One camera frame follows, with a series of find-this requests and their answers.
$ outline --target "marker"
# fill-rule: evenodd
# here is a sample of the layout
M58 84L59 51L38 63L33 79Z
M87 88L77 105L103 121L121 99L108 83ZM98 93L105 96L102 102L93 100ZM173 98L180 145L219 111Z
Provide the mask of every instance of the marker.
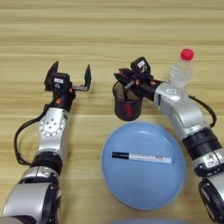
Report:
M147 155L147 154L134 154L134 153L118 152L118 151L112 152L112 158L121 158L121 159L145 161L145 162L160 163L160 164L172 163L171 157L159 157L159 156L153 156L153 155Z

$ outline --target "white bottle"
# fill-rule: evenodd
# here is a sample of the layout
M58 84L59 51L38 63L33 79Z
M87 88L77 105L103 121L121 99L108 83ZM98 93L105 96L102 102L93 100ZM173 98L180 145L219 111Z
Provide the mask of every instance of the white bottle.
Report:
M185 88L193 75L193 50L184 49L170 70L170 83L177 88Z

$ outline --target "black cup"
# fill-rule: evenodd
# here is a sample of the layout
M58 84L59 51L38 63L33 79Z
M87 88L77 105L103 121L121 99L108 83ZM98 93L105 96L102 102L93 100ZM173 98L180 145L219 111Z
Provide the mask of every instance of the black cup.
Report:
M113 86L113 94L115 97L115 114L120 119L130 122L140 116L142 97L136 96L131 91L125 94L123 85L119 81Z

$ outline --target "wooden table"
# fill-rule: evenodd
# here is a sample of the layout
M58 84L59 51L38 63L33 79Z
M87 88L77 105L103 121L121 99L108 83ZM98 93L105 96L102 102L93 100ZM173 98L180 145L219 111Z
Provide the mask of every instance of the wooden table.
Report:
M0 31L1 207L26 169L14 157L14 134L50 101L43 81L59 60L59 70L75 84L83 83L87 64L93 74L91 92L78 93L71 112L70 156L61 176L62 223L151 217L211 223L184 147L184 189L169 206L148 212L128 208L111 195L102 180L100 155L107 136L125 124L113 111L113 72L144 56L155 77L167 80L184 47L195 51L189 93L213 107L218 116L213 131L224 144L224 1L0 0ZM168 119L148 101L138 120L157 123L176 137ZM38 125L26 129L21 140L19 148L32 160L39 146Z

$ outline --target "black cable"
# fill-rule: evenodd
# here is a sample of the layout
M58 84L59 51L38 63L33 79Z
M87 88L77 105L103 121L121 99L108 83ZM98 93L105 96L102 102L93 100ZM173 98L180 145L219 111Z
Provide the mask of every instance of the black cable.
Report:
M213 118L213 121L210 123L210 127L212 128L216 124L216 122L217 122L217 116L214 113L213 109L210 106L208 106L206 103L204 103L203 101L201 101L198 98L196 98L195 96L189 95L189 98L194 100L194 101L196 101L198 104L200 104L204 109L206 109L208 111L208 113Z
M25 128L27 128L28 126L30 126L30 125L32 125L32 124L34 124L34 123L37 123L37 122L39 122L44 116L45 116L45 114L46 114L46 111L60 98L60 96L62 95L62 93L58 93L53 99L52 99L52 101L49 103L49 104L47 104L47 106L44 108L44 110L43 110L43 112L38 116L38 117L36 117L36 118L34 118L34 119L31 119L30 121L28 121L28 122L25 122L24 124L22 124L19 128L18 128L18 130L17 130L17 132L16 132L16 134L15 134L15 136L14 136L14 151L15 151L15 155L16 155L16 158L17 158L17 161L18 161L18 163L19 164L21 164L21 165L31 165L31 163L29 163L29 162L27 162L27 161L25 161L23 158L22 158L22 155L21 155L21 153L18 151L18 135L20 134L20 132L22 131L22 130L24 130Z

